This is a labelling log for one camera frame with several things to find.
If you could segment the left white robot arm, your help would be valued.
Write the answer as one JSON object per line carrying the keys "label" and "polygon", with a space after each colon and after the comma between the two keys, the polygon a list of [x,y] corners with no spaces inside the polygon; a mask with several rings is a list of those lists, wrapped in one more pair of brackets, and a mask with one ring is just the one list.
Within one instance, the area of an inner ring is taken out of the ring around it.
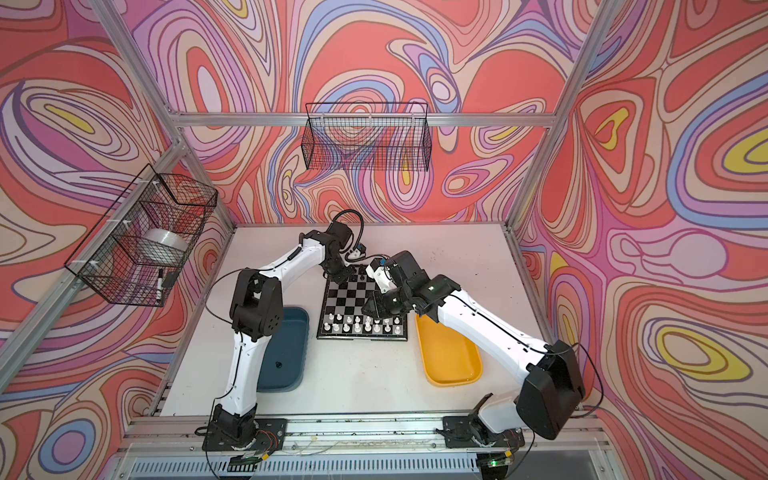
{"label": "left white robot arm", "polygon": [[207,450],[218,438],[236,450],[254,442],[257,384],[266,349],[283,322],[283,291],[316,266],[329,277],[346,278],[349,265],[343,255],[352,236],[349,226],[335,220],[324,230],[300,234],[297,246],[278,259],[238,271],[228,313],[234,332],[233,358],[225,392],[212,401]]}

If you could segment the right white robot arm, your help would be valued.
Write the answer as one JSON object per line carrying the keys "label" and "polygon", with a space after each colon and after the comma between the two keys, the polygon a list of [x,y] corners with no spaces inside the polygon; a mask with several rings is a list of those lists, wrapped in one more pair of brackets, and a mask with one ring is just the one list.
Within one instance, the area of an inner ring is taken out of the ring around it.
{"label": "right white robot arm", "polygon": [[419,266],[409,251],[366,267],[376,290],[363,312],[371,318],[407,313],[425,316],[451,329],[502,365],[513,376],[513,390],[492,395],[477,410],[482,427],[495,434],[528,427],[554,440],[585,397],[574,347],[548,343],[502,320],[483,307],[459,283]]}

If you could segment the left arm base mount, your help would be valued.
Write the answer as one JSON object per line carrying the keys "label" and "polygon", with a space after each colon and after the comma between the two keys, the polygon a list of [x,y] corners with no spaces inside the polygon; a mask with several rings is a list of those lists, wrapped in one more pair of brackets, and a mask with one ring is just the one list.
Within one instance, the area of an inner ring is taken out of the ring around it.
{"label": "left arm base mount", "polygon": [[256,418],[226,425],[211,422],[202,443],[205,452],[255,451],[274,452],[283,448],[288,420]]}

